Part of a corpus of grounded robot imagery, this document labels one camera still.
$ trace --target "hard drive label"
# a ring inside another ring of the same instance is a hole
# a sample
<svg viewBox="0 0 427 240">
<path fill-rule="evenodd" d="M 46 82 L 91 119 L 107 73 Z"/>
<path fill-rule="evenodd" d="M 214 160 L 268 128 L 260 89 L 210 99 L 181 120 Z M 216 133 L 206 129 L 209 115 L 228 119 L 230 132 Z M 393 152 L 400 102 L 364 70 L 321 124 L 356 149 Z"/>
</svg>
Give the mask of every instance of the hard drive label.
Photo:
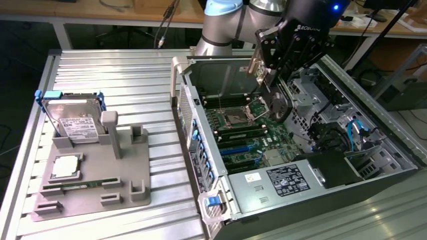
<svg viewBox="0 0 427 240">
<path fill-rule="evenodd" d="M 300 193 L 309 189 L 296 164 L 266 170 L 266 174 L 280 197 Z"/>
<path fill-rule="evenodd" d="M 70 140 L 95 139 L 98 137 L 91 117 L 61 118 L 58 120 Z"/>
</svg>

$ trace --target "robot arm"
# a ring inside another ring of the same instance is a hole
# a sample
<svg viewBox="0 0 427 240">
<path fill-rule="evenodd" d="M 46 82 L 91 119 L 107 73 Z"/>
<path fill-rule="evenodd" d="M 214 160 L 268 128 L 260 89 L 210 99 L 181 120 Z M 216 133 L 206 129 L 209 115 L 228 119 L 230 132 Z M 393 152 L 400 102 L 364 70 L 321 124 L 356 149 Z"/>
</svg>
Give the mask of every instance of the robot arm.
<svg viewBox="0 0 427 240">
<path fill-rule="evenodd" d="M 348 4 L 349 0 L 288 0 L 276 26 L 254 33 L 257 44 L 248 74 L 256 76 L 270 118 L 278 123 L 293 108 L 286 88 L 290 74 L 301 67 L 308 68 L 333 46 L 329 28 Z"/>
</svg>

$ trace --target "slotted aluminum surface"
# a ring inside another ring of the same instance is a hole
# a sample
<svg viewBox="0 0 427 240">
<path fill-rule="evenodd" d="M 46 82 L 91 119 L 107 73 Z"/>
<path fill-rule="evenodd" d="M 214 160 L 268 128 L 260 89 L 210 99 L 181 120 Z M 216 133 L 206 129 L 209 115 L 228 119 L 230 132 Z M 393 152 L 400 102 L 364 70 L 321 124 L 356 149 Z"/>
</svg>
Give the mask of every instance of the slotted aluminum surface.
<svg viewBox="0 0 427 240">
<path fill-rule="evenodd" d="M 27 160 L 33 167 L 15 233 L 22 240 L 204 239 L 169 104 L 170 59 L 188 54 L 188 50 L 62 52 L 51 89 L 67 93 L 99 90 L 106 110 L 118 113 L 118 126 L 143 124 L 147 130 L 150 204 L 31 222 L 27 213 L 51 146 L 53 127 L 45 120 L 33 138 L 38 149 Z"/>
</svg>

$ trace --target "floor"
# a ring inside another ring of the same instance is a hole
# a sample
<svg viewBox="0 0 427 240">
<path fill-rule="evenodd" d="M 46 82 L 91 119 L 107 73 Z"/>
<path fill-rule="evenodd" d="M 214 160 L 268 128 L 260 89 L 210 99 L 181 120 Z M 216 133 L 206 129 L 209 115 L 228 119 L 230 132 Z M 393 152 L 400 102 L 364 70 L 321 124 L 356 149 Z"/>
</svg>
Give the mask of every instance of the floor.
<svg viewBox="0 0 427 240">
<path fill-rule="evenodd" d="M 66 31 L 74 49 L 126 49 L 127 34 L 122 32 L 101 40 L 95 35 L 109 32 L 113 27 L 106 25 L 67 24 Z M 155 34 L 157 28 L 138 28 Z M 21 137 L 25 130 L 33 93 L 43 69 L 43 63 L 49 49 L 58 49 L 51 25 L 37 22 L 0 21 L 0 199 L 5 193 L 10 168 L 14 164 Z M 185 49 L 194 46 L 200 39 L 200 29 L 170 28 L 166 32 L 165 49 Z M 338 36 L 334 38 L 336 47 L 328 52 L 337 63 L 349 56 L 356 37 Z M 233 48 L 241 48 L 242 43 L 233 42 Z M 151 49 L 153 40 L 145 36 L 133 34 L 130 49 Z M 364 62 L 360 69 L 370 68 L 372 64 Z"/>
</svg>

